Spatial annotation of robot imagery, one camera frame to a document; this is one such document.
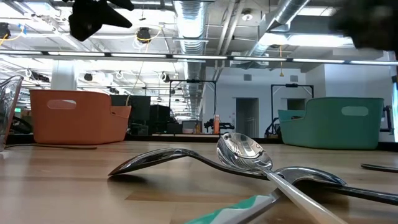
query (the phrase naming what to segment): door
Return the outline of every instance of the door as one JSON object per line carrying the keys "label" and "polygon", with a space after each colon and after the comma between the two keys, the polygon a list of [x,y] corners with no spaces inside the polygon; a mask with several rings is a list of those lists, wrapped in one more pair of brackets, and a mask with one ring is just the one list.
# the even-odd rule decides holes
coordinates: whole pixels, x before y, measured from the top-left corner
{"label": "door", "polygon": [[259,135],[259,99],[236,99],[236,132],[258,138]]}

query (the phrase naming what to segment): computer screen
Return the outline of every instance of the computer screen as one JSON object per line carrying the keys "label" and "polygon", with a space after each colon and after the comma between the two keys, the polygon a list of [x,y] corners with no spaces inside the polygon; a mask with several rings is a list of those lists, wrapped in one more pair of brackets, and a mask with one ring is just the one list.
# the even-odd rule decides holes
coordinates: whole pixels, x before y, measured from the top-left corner
{"label": "computer screen", "polygon": [[[127,95],[111,95],[112,106],[125,106],[126,100]],[[130,120],[149,120],[150,96],[130,96],[127,105],[131,106]]]}

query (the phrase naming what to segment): glass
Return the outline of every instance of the glass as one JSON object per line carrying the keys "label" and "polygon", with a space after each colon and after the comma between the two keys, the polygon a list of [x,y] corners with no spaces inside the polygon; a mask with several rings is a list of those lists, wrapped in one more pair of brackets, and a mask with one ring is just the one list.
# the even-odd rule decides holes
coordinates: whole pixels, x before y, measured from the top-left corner
{"label": "glass", "polygon": [[14,76],[0,83],[0,152],[6,145],[23,79]]}

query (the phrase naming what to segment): table surface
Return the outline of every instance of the table surface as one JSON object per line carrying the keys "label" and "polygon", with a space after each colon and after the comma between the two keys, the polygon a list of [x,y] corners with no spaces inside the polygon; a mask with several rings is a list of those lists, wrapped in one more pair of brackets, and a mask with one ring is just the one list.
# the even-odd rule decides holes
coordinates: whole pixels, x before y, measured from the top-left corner
{"label": "table surface", "polygon": [[[214,143],[119,142],[96,150],[13,147],[0,152],[1,223],[184,223],[275,187],[181,158],[114,179],[108,173],[143,152],[183,147],[217,160]],[[398,166],[398,153],[327,151],[262,145],[274,169],[308,166],[336,174],[352,187],[398,194],[398,174],[360,163]],[[314,199],[348,223],[398,223],[398,207],[337,194]],[[288,199],[255,223],[311,223]]]}

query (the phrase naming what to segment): column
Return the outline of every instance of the column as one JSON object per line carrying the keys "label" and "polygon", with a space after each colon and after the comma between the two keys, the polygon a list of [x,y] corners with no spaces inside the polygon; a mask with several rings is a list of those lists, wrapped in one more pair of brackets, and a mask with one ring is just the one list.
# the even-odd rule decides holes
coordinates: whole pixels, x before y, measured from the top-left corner
{"label": "column", "polygon": [[79,71],[72,60],[54,60],[52,67],[52,90],[77,90]]}

